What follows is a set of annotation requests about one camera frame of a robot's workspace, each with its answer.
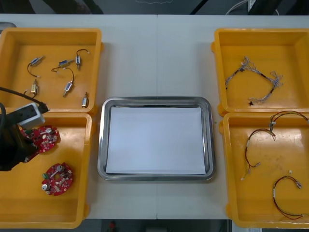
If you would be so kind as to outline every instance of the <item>yellow plastic tray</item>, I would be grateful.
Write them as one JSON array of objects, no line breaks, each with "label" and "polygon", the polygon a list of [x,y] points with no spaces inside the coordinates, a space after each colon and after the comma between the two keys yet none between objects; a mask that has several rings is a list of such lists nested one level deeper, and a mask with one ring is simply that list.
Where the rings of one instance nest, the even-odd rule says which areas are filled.
[{"label": "yellow plastic tray", "polygon": [[[88,164],[92,119],[85,113],[47,113],[45,125],[56,126],[61,141],[49,152],[9,172],[0,172],[0,228],[75,228],[87,216]],[[52,165],[66,162],[74,182],[60,196],[42,191],[42,174]]]},{"label": "yellow plastic tray", "polygon": [[276,209],[273,184],[292,170],[292,181],[281,181],[276,187],[276,200],[285,211],[309,214],[309,124],[301,117],[283,116],[275,125],[276,140],[259,132],[250,140],[248,159],[261,162],[245,173],[244,151],[249,135],[259,128],[268,128],[270,113],[228,113],[219,124],[224,138],[227,215],[236,225],[245,228],[309,228],[309,217],[289,220]]},{"label": "yellow plastic tray", "polygon": [[[75,64],[76,51],[88,49],[90,54],[81,51],[80,71]],[[9,28],[0,38],[0,86],[18,92],[30,89],[35,77],[27,72],[27,65],[36,57],[45,59],[29,70],[39,75],[39,93],[36,98],[47,103],[51,112],[75,112],[94,114],[98,67],[101,50],[101,31],[99,29],[42,29],[42,28]],[[68,67],[75,75],[74,88],[64,98],[64,88],[72,80],[69,70],[51,72],[60,61],[73,59]],[[82,108],[85,93],[89,93],[89,106]],[[28,104],[28,100],[19,96],[0,92],[1,102],[8,111]]]},{"label": "yellow plastic tray", "polygon": [[[215,53],[220,104],[219,114],[228,112],[309,112],[308,29],[218,29],[211,45]],[[225,89],[225,79],[247,56],[257,69],[271,77],[282,74],[283,86],[264,104],[249,106],[248,98],[262,98],[272,89],[269,81],[251,71],[239,72]]]}]

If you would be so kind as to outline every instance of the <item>floor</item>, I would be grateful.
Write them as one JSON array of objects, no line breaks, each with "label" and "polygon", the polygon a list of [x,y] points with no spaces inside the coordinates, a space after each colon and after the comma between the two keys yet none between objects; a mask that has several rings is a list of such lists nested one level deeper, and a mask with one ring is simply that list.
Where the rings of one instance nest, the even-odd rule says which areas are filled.
[{"label": "floor", "polygon": [[[43,0],[29,1],[37,14],[55,14]],[[104,14],[188,15],[201,0],[94,0],[94,2]],[[197,15],[224,15],[238,2],[240,0],[208,0]],[[278,12],[281,15],[285,14],[294,3],[295,0],[282,0]],[[244,4],[231,12],[231,15],[246,15],[247,12],[247,4]]]},{"label": "floor", "polygon": [[[86,219],[72,232],[107,232],[112,220]],[[226,232],[227,220],[115,220],[117,232]],[[14,232],[68,232],[15,229]]]}]

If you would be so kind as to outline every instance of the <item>small dc motor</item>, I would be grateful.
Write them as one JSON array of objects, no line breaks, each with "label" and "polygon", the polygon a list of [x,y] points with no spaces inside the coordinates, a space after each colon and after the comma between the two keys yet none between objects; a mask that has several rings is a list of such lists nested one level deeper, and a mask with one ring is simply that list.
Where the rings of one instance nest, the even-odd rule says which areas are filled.
[{"label": "small dc motor", "polygon": [[87,108],[88,107],[88,103],[89,103],[89,99],[88,99],[88,93],[85,93],[85,96],[83,98],[82,101],[82,108]]}]

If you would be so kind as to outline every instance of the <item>tray rim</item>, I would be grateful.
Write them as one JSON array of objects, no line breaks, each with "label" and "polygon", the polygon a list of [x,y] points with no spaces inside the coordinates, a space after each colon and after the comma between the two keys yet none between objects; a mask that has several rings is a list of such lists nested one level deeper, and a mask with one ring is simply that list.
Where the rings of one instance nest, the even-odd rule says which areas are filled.
[{"label": "tray rim", "polygon": [[[105,145],[108,144],[108,132],[106,131],[107,125],[110,123],[110,113],[107,115],[106,110],[110,110],[111,102],[114,101],[139,101],[139,104],[155,104],[164,105],[164,101],[172,101],[170,105],[179,104],[177,101],[191,101],[190,104],[198,104],[202,102],[206,108],[202,108],[202,127],[203,127],[203,141],[204,141],[204,159],[205,168],[208,168],[205,174],[107,174],[104,170],[104,164],[107,162],[108,150]],[[102,106],[102,114],[100,121],[99,132],[99,148],[98,148],[98,173],[105,180],[208,180],[212,178],[215,172],[215,153],[213,143],[213,128],[212,128],[212,115],[211,105],[202,97],[112,97],[108,98]]]}]

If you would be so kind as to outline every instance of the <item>circuit board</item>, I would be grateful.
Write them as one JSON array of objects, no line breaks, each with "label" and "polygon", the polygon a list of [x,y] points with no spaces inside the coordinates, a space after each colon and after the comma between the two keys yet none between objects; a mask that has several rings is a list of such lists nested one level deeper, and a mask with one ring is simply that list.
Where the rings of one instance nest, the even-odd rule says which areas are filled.
[{"label": "circuit board", "polygon": [[73,171],[66,163],[53,165],[43,174],[43,177],[42,189],[47,195],[59,196],[73,183]]},{"label": "circuit board", "polygon": [[38,153],[51,150],[56,145],[57,141],[60,140],[60,134],[57,128],[49,125],[37,129],[21,130],[21,133],[24,137],[31,139],[39,148]]}]

